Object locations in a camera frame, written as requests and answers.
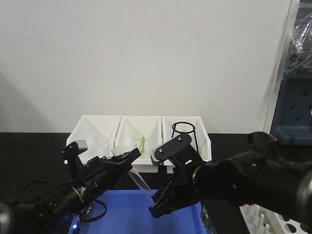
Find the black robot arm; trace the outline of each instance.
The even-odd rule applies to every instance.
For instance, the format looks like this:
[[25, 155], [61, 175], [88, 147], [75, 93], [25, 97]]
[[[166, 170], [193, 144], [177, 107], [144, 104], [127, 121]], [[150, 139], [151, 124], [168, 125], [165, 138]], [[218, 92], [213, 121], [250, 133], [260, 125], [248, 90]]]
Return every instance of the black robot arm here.
[[[181, 146], [181, 140], [187, 146], [178, 153], [165, 150]], [[154, 164], [168, 159], [176, 167], [167, 184], [156, 193], [156, 203], [150, 207], [152, 215], [160, 217], [206, 199], [225, 199], [236, 206], [258, 204], [311, 225], [310, 164], [284, 161], [274, 139], [266, 133], [252, 133], [249, 141], [249, 151], [220, 162], [204, 162], [191, 149], [187, 134], [155, 149], [151, 157]]]
[[72, 180], [56, 189], [47, 200], [34, 204], [0, 203], [0, 233], [45, 233], [47, 227], [67, 215], [82, 215], [93, 201], [103, 205], [103, 213], [82, 218], [82, 221], [92, 222], [104, 216], [106, 205], [97, 197], [114, 188], [141, 154], [134, 149], [126, 155], [110, 158], [96, 156], [83, 165], [78, 155], [86, 150], [84, 140], [74, 141], [64, 148], [62, 155], [68, 162]]

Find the plastic bag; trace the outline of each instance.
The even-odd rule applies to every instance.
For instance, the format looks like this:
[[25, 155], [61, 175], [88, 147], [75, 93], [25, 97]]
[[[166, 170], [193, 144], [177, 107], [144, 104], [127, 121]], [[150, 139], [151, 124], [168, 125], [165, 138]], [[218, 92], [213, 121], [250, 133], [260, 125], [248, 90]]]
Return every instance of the plastic bag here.
[[286, 62], [285, 73], [312, 75], [312, 13], [305, 16], [290, 31], [292, 45]]

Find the green object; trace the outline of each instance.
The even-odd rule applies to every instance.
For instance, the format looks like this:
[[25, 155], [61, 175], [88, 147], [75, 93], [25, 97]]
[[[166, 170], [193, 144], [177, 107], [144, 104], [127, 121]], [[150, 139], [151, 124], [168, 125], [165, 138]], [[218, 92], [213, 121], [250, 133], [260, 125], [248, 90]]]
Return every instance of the green object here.
[[145, 137], [142, 136], [142, 140], [141, 140], [141, 143], [140, 143], [140, 147], [139, 147], [139, 150], [142, 154], [144, 154], [145, 150], [144, 150], [144, 144], [145, 144]]
[[210, 219], [206, 208], [204, 206], [202, 206], [202, 207], [203, 207], [203, 209], [201, 211], [200, 218], [201, 218], [201, 221], [204, 224], [204, 227], [205, 227], [207, 233], [209, 233], [209, 234], [217, 234], [215, 226], [214, 226], [212, 220]]

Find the blue tray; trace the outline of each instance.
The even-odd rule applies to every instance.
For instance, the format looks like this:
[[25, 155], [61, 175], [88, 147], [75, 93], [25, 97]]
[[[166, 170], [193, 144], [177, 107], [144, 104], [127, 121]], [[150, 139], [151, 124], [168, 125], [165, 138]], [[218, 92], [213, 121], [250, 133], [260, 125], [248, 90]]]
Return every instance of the blue tray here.
[[[200, 219], [200, 203], [153, 218], [150, 204], [140, 190], [111, 190], [99, 199], [107, 204], [106, 215], [83, 225], [79, 234], [207, 234]], [[91, 216], [103, 209], [95, 203]]]

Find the blue shelf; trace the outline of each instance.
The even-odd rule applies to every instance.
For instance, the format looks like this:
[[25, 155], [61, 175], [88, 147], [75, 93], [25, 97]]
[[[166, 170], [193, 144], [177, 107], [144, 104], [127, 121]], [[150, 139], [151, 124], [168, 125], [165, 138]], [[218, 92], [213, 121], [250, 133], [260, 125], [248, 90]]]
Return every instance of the blue shelf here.
[[271, 134], [284, 145], [312, 145], [312, 80], [281, 83]]

